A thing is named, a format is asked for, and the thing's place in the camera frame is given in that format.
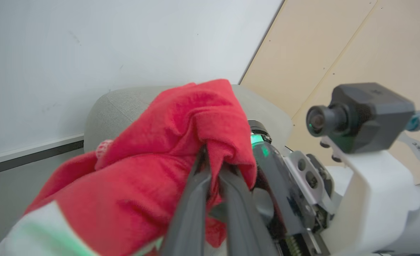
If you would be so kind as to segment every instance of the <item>beige wall panel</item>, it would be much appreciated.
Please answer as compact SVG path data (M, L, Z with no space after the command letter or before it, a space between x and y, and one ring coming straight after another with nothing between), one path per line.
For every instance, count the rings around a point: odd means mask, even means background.
M420 109L420 1L380 0L354 39L293 118L287 145L312 153L335 165L331 150L319 146L305 126L312 105L328 105L335 86L350 82L378 82L415 102ZM420 141L420 132L408 133ZM420 162L406 144L396 142L390 152L420 182Z
M287 0L241 85L294 116L375 2Z

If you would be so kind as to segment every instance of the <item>screw hole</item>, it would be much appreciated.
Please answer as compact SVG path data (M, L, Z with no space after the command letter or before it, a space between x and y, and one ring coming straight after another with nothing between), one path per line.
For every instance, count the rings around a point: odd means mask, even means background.
M298 161L298 163L297 163L297 167L298 167L298 169L299 169L299 170L301 170L301 171L305 170L305 167L306 167L305 160L300 159L300 160Z
M317 188L317 179L314 177L313 173L307 172L305 174L306 182L310 185L311 188Z

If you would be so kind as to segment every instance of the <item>red cloth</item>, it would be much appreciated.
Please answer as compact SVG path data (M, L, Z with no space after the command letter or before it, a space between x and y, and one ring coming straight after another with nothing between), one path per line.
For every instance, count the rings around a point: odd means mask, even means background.
M250 127L227 80L162 92L100 159L89 152L62 164L26 213L56 200L93 250L130 255L166 233L203 144L213 177L209 207L220 202L223 161L238 165L254 185ZM225 238L225 225L207 218L207 241L217 247Z

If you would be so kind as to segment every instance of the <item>gray cushion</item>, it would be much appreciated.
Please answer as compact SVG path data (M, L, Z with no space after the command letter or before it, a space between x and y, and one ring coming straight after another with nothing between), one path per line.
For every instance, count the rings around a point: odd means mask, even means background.
M132 87L109 92L99 98L91 109L85 124L84 150L95 150L105 139L114 139L140 114L158 94L173 86ZM291 118L258 94L240 85L232 89L248 119L264 124L272 144L279 150L291 133Z

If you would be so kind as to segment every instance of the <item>white baseboard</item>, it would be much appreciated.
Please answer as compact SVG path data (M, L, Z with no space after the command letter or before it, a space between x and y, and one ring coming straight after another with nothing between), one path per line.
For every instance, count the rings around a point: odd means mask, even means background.
M81 140L83 140L83 133L73 135L73 136L69 136L69 137L65 137L65 138L56 139L56 140L53 140L53 141L44 142L44 143L41 143L41 144L36 144L36 145L33 145L33 146L29 146L29 147L24 147L24 148L21 148L21 149L14 149L14 150L11 150L11 151L0 153L0 162L4 162L4 161L7 161L7 160L17 158L17 157L22 157L22 156L26 156L26 155L29 155L29 154L41 152L41 151L44 151L44 150L47 150L47 149L56 148L56 147L59 147L59 146L74 143L74 142L81 141Z

